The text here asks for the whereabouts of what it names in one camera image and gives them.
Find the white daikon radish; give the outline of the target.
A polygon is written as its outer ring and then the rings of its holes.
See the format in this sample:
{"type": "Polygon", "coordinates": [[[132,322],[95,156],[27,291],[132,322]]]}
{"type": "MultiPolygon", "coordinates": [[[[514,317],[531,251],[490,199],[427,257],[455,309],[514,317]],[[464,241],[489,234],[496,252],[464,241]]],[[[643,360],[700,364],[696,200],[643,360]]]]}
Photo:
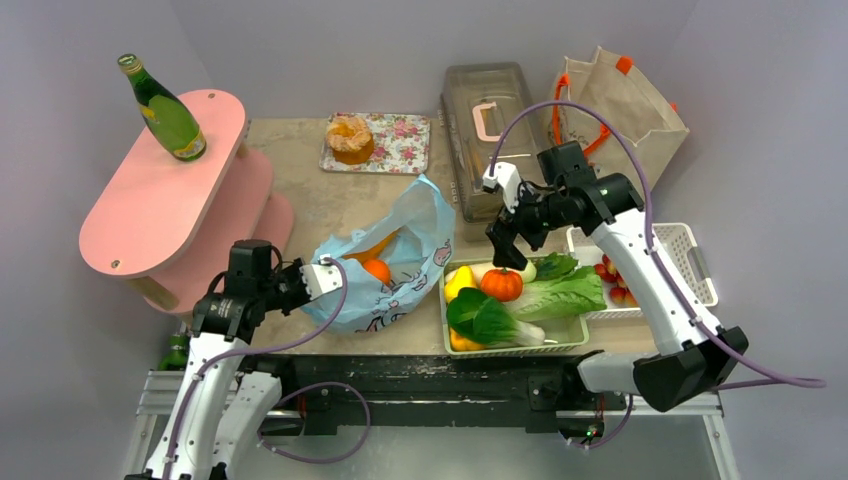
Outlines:
{"type": "MultiPolygon", "coordinates": [[[[529,258],[526,267],[515,272],[525,283],[531,283],[568,276],[577,269],[578,265],[578,260],[573,256],[554,252],[543,257],[529,258]]],[[[469,264],[468,267],[476,284],[480,284],[485,273],[496,269],[491,262],[469,264]]]]}

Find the beige tote bag orange handles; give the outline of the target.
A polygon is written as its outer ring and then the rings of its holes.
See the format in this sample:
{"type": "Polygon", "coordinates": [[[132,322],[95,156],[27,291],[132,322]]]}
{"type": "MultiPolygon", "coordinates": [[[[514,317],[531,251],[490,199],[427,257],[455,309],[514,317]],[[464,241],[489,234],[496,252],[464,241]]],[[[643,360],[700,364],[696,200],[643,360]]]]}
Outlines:
{"type": "MultiPolygon", "coordinates": [[[[597,47],[589,61],[566,57],[551,97],[585,106],[603,116],[633,150],[654,187],[690,133],[659,90],[634,61],[597,47]]],[[[617,139],[593,116],[573,107],[554,106],[543,113],[549,142],[577,141],[596,174],[626,175],[637,188],[638,174],[617,139]]]]}

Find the napa cabbage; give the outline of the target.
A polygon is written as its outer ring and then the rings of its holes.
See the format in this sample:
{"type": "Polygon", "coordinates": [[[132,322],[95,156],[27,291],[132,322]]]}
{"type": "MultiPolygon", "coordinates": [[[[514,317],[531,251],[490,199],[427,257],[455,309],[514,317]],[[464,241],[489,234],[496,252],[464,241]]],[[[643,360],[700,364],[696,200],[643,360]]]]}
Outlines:
{"type": "Polygon", "coordinates": [[[556,279],[535,280],[504,306],[518,320],[539,322],[603,311],[607,303],[601,278],[592,267],[580,267],[556,279]]]}

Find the green bok choy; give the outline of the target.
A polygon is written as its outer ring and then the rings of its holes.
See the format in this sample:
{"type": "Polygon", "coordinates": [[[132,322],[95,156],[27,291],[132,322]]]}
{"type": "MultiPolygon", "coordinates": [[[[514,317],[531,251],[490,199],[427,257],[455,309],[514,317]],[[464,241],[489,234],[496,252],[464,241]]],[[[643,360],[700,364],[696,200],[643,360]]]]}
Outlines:
{"type": "Polygon", "coordinates": [[[536,347],[546,340],[542,328],[518,320],[500,301],[478,289],[462,289],[447,304],[446,319],[459,335],[487,347],[536,347]]]}

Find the red cherry bunch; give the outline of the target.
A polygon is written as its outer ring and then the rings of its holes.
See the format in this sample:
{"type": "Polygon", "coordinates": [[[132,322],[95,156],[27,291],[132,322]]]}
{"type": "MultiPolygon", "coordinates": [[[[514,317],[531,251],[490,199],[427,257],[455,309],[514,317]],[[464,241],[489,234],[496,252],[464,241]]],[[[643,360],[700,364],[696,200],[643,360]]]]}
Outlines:
{"type": "Polygon", "coordinates": [[[606,254],[603,254],[600,262],[594,265],[594,270],[596,275],[609,286],[609,297],[615,305],[630,308],[638,307],[638,302],[633,293],[606,254]]]}

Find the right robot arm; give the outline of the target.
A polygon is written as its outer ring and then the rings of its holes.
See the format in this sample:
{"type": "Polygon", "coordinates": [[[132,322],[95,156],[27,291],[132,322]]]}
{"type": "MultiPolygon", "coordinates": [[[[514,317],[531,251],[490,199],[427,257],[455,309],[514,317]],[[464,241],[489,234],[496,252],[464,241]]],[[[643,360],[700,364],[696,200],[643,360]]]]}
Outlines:
{"type": "Polygon", "coordinates": [[[525,267],[527,259],[514,245],[517,237],[538,250],[548,233],[580,228],[623,276],[657,349],[654,354],[584,356],[561,381],[564,399],[584,407],[601,392],[619,391],[667,412],[719,387],[748,349],[748,338],[739,327],[723,327],[685,283],[630,180],[620,173],[597,177],[574,141],[537,158],[547,185],[536,200],[523,193],[515,165],[493,162],[484,171],[483,190],[503,197],[497,219],[486,229],[495,266],[525,267]]]}

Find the yellow bell pepper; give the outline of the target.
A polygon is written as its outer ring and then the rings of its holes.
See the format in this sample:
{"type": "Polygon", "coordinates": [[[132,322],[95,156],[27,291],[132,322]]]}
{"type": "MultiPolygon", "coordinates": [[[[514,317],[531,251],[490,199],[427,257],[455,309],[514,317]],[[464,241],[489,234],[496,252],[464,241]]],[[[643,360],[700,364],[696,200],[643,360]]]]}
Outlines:
{"type": "Polygon", "coordinates": [[[457,352],[481,351],[486,349],[485,345],[462,337],[452,328],[449,329],[449,340],[451,349],[457,352]]]}
{"type": "Polygon", "coordinates": [[[445,303],[450,304],[464,288],[477,288],[473,269],[468,265],[459,267],[445,277],[443,287],[445,303]]]}

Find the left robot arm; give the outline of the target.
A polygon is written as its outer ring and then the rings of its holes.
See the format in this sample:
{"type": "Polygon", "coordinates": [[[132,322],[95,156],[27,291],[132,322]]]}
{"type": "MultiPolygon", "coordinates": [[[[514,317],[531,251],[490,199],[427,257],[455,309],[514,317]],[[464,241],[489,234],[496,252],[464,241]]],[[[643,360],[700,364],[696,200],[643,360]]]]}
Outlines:
{"type": "Polygon", "coordinates": [[[267,312],[311,299],[309,266],[265,240],[240,240],[193,309],[186,369],[165,430],[139,479],[233,479],[260,413],[297,399],[296,379],[261,370],[248,350],[267,312]]]}

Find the orange mini pumpkin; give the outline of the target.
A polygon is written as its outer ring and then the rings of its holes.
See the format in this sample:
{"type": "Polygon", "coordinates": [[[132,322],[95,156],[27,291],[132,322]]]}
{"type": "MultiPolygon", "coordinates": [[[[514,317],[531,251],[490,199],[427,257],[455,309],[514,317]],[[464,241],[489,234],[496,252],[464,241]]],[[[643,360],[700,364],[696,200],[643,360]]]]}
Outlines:
{"type": "Polygon", "coordinates": [[[500,302],[511,302],[518,299],[524,287],[521,275],[508,269],[492,269],[487,271],[481,280],[480,289],[486,295],[500,302]]]}

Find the blue printed plastic bag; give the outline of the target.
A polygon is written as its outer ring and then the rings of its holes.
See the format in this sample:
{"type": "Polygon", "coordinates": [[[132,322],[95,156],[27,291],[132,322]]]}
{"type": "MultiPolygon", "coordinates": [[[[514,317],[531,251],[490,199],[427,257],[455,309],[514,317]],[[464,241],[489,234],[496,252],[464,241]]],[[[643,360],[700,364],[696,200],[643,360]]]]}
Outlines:
{"type": "Polygon", "coordinates": [[[302,310],[337,333],[377,332],[411,313],[442,278],[455,250],[456,212],[438,186],[420,175],[382,219],[342,236],[330,236],[314,251],[339,261],[347,295],[337,290],[302,310]]]}

